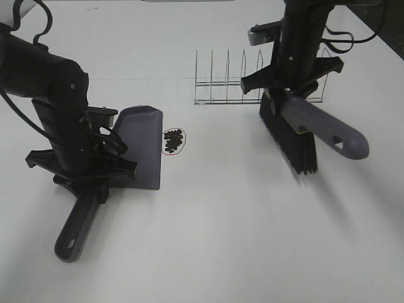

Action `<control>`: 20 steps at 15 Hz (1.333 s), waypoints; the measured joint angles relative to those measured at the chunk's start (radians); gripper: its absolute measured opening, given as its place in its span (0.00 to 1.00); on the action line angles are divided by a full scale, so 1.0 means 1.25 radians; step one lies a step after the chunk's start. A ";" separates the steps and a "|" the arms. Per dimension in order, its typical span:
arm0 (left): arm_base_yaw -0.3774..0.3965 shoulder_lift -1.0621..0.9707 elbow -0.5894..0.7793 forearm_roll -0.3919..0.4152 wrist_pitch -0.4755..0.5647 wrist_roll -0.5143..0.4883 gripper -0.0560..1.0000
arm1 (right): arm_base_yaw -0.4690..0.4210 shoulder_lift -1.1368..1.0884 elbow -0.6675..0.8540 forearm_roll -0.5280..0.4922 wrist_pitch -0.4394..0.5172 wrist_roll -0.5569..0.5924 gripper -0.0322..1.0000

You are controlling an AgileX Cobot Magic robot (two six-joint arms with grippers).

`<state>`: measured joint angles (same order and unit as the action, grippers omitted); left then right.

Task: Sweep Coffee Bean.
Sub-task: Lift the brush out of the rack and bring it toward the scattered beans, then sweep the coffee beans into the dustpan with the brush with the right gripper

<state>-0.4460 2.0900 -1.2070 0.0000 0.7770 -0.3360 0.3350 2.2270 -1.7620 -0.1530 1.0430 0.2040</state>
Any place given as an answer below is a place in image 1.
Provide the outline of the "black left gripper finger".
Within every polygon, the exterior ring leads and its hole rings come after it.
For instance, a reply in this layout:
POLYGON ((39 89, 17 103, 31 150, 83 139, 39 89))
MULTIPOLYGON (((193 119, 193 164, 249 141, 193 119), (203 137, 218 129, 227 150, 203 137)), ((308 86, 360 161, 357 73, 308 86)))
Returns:
POLYGON ((96 186, 98 204, 105 204, 110 193, 110 182, 99 182, 96 186))
POLYGON ((78 198, 79 195, 82 192, 82 183, 80 183, 78 181, 70 181, 70 180, 64 179, 63 177, 55 175, 53 177, 53 182, 55 184, 57 184, 58 186, 61 186, 61 187, 65 188, 65 189, 67 189, 76 198, 78 198))

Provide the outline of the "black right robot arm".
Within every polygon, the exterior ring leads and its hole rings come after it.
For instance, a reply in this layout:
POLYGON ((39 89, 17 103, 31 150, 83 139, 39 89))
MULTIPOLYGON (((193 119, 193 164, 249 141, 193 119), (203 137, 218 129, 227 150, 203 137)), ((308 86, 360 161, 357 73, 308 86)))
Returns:
POLYGON ((273 43, 270 65, 241 78, 244 94, 256 88, 279 92, 305 90, 320 77, 341 73, 339 57, 317 56, 326 21, 334 4, 324 1, 286 1, 283 19, 255 25, 248 31, 251 46, 273 43))

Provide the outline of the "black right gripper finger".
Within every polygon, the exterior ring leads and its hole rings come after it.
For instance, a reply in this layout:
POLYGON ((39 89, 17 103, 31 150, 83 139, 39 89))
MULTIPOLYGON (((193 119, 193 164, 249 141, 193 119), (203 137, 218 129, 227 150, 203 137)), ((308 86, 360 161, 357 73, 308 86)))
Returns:
POLYGON ((317 80, 307 84, 305 87, 302 87, 296 91, 296 95, 303 99, 306 99, 309 95, 314 93, 318 89, 319 83, 317 80))
POLYGON ((279 116, 286 100, 285 90, 283 88, 265 88, 264 93, 269 100, 271 114, 279 116))

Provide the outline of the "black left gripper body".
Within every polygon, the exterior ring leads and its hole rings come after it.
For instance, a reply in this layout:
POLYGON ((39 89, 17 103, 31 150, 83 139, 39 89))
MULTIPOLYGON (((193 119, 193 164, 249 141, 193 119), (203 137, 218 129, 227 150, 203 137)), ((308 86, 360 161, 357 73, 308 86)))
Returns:
POLYGON ((111 177, 133 177, 136 162, 125 160, 122 154, 128 146, 113 131, 106 135, 94 128, 88 118, 88 108, 78 119, 36 99, 34 109, 50 136, 50 150, 32 150, 25 161, 30 168, 39 166, 70 181, 89 182, 111 177))

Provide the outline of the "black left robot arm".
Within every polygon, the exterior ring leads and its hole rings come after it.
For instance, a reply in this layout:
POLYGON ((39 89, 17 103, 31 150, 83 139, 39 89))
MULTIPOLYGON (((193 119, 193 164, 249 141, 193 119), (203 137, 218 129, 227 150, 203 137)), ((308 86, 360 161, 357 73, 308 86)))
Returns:
POLYGON ((88 73, 43 44, 29 43, 1 25, 1 95, 29 98, 41 121, 32 125, 50 150, 32 150, 25 161, 55 175, 75 195, 85 185, 134 179, 137 163, 122 157, 128 146, 112 130, 115 109, 90 107, 88 73))

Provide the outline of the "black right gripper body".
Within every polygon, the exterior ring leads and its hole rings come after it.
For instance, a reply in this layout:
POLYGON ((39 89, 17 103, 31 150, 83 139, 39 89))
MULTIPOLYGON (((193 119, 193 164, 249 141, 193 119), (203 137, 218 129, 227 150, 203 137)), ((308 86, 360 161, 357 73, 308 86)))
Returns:
POLYGON ((270 65, 241 78, 244 94, 258 88, 298 90, 330 73, 341 73, 339 57, 318 57, 325 20, 284 18, 280 39, 273 43, 270 65))

